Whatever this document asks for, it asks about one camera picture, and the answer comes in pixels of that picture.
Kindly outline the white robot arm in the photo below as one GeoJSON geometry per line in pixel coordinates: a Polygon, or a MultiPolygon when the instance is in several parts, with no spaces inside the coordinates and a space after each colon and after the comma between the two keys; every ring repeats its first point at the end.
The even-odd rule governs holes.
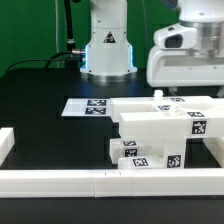
{"type": "MultiPolygon", "coordinates": [[[[224,85],[224,0],[163,0],[180,10],[176,24],[154,33],[147,61],[153,87],[224,85]]],[[[127,41],[127,1],[90,0],[91,40],[80,69],[98,80],[134,73],[127,41]]]]}

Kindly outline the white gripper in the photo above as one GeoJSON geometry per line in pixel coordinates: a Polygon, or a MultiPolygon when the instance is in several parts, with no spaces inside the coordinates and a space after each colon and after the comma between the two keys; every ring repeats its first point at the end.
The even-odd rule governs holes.
{"type": "Polygon", "coordinates": [[[147,82],[152,87],[224,85],[224,57],[189,57],[185,50],[154,46],[148,57],[147,82]]]}

